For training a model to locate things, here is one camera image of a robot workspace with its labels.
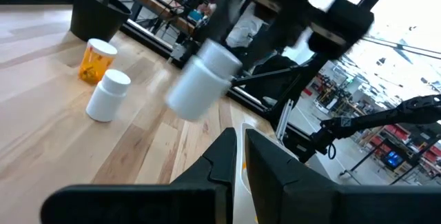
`black plant pot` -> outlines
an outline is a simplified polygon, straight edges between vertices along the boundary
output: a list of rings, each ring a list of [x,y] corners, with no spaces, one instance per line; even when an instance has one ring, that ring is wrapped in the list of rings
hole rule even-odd
[[[84,41],[91,38],[110,41],[130,14],[118,0],[110,0],[108,6],[101,0],[74,0],[70,31]]]

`wooden tabletop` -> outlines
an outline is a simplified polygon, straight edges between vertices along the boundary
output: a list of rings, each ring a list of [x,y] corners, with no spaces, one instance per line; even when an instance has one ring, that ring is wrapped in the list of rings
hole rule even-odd
[[[110,41],[119,51],[112,67],[132,84],[115,120],[93,121],[71,7],[0,6],[0,223],[39,223],[44,199],[66,185],[169,183],[242,122],[274,137],[228,98],[196,123],[178,118],[163,98],[180,70],[122,33]]]
[[[140,3],[142,3],[143,6],[151,10],[153,13],[158,14],[161,16],[162,19],[168,19],[172,16],[172,13],[170,11],[170,7],[172,8],[178,8],[181,5],[177,3],[174,0],[161,0],[168,4],[168,6],[165,6],[158,0],[135,0]],[[194,25],[189,23],[187,20],[185,20],[182,17],[179,17],[177,20],[174,21],[174,25],[183,32],[186,33],[192,33],[194,30]]]

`orange pill bottle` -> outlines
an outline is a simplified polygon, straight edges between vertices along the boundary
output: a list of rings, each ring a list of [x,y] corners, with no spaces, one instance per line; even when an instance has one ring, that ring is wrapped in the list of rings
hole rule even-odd
[[[90,84],[97,84],[110,67],[118,50],[100,39],[90,39],[85,49],[78,77]]]

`black cable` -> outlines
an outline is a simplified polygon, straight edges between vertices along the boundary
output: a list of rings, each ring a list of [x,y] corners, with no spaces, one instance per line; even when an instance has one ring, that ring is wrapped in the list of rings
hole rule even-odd
[[[336,146],[333,143],[329,144],[329,146],[328,146],[328,158],[329,159],[335,159],[336,155],[337,155]]]

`wooden table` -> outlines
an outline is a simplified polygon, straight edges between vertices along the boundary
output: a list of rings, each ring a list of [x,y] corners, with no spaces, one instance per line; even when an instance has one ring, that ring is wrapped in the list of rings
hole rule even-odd
[[[112,67],[131,79],[110,123],[85,113],[94,86],[77,79],[85,42],[72,6],[0,6],[0,223],[37,224],[44,199],[78,183],[169,183],[227,127],[268,122],[222,98],[197,123],[163,97],[180,71],[122,33]]]
[[[162,4],[160,1],[167,3],[168,6]],[[131,20],[136,21],[139,16],[139,12],[142,7],[146,7],[154,14],[157,14],[161,19],[168,19],[172,16],[170,11],[170,7],[178,8],[181,5],[174,0],[134,0],[132,6],[132,15],[130,16]],[[175,21],[172,22],[173,25],[178,28],[181,32],[185,34],[191,34],[194,31],[194,25],[189,23],[186,19],[179,17]]]

